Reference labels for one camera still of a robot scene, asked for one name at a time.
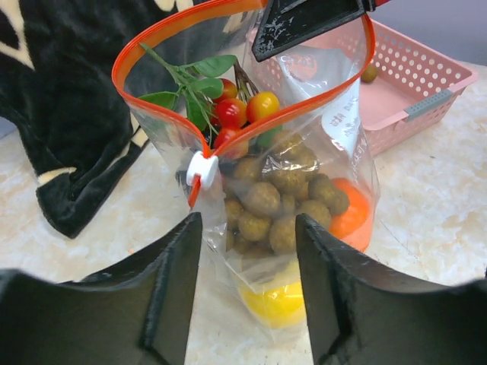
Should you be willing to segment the orange persimmon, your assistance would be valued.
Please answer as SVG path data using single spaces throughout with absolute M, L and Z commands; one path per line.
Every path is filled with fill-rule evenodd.
M 329 232 L 358 251 L 364 252 L 371 241 L 373 210 L 371 203 L 351 181 L 346 178 L 332 179 L 334 186 L 349 197 L 345 213 L 332 216 Z

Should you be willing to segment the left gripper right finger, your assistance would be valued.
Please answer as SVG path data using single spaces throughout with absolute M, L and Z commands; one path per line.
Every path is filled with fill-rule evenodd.
M 316 364 L 484 364 L 486 282 L 444 286 L 385 266 L 296 219 Z

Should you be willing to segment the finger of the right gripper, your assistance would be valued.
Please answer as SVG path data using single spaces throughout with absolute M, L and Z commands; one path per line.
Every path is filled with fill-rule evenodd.
M 364 0 L 272 0 L 265 6 L 252 45 L 258 62 L 266 61 L 369 12 Z

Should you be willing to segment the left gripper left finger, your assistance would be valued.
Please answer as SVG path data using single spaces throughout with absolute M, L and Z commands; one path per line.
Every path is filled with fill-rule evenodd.
M 202 242 L 189 214 L 165 236 L 79 282 L 1 272 L 3 364 L 182 364 Z

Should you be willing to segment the red cherry bunch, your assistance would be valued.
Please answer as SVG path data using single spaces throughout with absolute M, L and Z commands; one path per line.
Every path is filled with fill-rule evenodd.
M 187 119 L 212 149 L 280 110 L 277 96 L 258 90 L 234 55 L 172 65 L 144 43 L 140 47 L 164 66 L 177 86 L 175 91 L 158 91 L 140 99 L 173 111 L 184 100 Z

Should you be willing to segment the clear zip top bag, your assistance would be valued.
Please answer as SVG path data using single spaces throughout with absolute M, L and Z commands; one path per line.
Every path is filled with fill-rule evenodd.
M 366 15 L 267 60 L 262 1 L 212 1 L 142 31 L 113 83 L 202 216 L 215 277 L 276 342 L 306 314 L 295 221 L 359 251 L 371 241 L 377 174 L 359 112 L 374 55 Z

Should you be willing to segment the brown longan bunch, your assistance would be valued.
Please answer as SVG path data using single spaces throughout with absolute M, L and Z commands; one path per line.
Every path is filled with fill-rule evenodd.
M 295 217 L 307 214 L 328 229 L 349 197 L 320 172 L 316 153 L 297 133 L 275 129 L 221 164 L 227 217 L 226 250 L 246 258 L 295 251 Z

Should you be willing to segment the yellow lemon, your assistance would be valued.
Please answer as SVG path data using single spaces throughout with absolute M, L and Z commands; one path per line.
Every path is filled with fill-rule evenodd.
M 247 287 L 240 287 L 238 290 L 247 309 L 270 329 L 289 328 L 306 319 L 300 281 L 258 294 Z

